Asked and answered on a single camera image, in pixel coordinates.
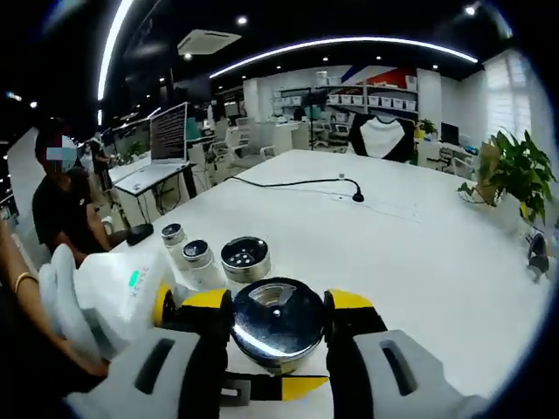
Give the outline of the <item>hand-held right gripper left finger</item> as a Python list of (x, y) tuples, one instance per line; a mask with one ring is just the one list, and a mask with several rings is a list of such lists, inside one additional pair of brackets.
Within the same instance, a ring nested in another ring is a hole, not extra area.
[(76, 418), (217, 418), (227, 369), (231, 293), (200, 292), (117, 354), (88, 392), (71, 393)]

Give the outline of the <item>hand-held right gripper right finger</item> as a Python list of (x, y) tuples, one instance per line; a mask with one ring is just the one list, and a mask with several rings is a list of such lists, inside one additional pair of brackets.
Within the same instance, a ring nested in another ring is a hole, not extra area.
[(336, 418), (476, 418), (486, 406), (445, 378), (442, 362), (390, 330), (361, 295), (324, 293), (327, 370)]

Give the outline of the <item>person's left hand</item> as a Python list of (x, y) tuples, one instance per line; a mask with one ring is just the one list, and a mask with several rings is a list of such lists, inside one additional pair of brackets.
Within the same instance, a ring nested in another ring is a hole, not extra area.
[(108, 364), (106, 362), (93, 362), (75, 351), (67, 340), (56, 339), (57, 347), (76, 365), (91, 375), (106, 377)]

